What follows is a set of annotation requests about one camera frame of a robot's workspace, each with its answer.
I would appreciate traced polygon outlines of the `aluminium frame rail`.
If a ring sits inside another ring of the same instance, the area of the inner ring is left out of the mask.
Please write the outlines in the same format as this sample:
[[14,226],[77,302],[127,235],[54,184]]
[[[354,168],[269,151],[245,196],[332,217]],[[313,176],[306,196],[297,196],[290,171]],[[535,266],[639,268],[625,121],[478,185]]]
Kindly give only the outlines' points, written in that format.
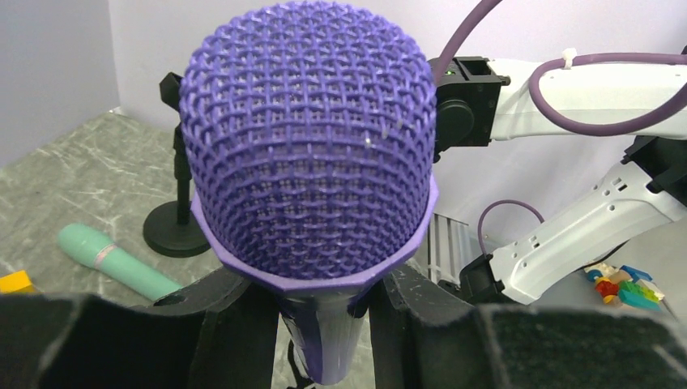
[[429,279],[435,283],[445,280],[460,285],[460,272],[476,257],[469,226],[434,214],[426,242]]

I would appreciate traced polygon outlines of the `colourful toy blocks pile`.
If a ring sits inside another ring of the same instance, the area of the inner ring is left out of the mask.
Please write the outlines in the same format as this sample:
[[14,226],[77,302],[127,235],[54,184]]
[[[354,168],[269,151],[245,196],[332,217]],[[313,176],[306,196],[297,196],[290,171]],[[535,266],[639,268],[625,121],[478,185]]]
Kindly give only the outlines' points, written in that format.
[[605,305],[661,311],[665,294],[648,273],[628,265],[614,267],[605,263],[585,267],[583,270]]

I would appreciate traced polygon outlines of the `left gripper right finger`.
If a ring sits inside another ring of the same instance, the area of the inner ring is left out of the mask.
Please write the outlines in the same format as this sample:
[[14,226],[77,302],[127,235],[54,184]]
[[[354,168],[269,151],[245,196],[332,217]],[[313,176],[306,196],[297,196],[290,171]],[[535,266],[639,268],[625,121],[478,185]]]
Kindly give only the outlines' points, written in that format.
[[686,332],[604,308],[471,306],[402,266],[369,294],[379,388],[683,388]]

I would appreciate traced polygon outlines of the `teal microphone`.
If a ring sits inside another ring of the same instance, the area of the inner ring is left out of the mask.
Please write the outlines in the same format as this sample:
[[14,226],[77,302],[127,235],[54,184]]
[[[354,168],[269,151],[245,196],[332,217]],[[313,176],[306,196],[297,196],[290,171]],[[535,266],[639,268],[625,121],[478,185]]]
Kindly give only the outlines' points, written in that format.
[[97,270],[137,294],[157,301],[182,286],[123,250],[107,234],[73,223],[58,233],[58,245],[75,262]]

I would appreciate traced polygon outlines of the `yellow cube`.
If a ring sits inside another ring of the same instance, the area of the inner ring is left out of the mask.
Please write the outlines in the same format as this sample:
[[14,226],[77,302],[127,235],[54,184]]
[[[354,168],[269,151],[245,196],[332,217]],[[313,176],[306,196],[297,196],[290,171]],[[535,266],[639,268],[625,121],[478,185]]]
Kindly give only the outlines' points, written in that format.
[[36,293],[36,287],[25,270],[16,271],[1,277],[0,290],[1,294]]

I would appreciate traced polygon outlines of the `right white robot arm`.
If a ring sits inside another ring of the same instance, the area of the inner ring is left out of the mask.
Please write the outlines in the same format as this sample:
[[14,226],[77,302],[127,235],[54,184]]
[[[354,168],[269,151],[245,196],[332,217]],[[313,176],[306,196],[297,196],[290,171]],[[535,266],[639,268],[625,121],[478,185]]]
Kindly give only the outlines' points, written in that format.
[[500,245],[480,268],[524,305],[637,235],[686,216],[656,177],[624,156],[632,139],[686,139],[686,67],[559,60],[550,71],[512,59],[492,138],[452,147],[434,165],[434,211]]

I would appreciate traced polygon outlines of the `purple microphone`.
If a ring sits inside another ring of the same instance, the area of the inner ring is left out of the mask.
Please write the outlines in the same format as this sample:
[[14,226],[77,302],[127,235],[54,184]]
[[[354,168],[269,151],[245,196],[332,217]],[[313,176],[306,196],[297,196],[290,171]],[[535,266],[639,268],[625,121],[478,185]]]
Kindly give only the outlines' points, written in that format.
[[346,377],[365,294],[429,227],[435,91],[397,24],[331,1],[239,15],[190,57],[193,213],[226,268],[275,291],[316,383]]

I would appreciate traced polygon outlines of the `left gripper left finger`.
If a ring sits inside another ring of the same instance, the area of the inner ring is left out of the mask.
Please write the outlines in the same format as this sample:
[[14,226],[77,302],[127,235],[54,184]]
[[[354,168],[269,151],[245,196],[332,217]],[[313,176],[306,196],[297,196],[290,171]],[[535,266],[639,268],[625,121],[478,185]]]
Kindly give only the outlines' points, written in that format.
[[268,388],[278,309],[218,269],[150,306],[93,294],[1,298],[4,388]]

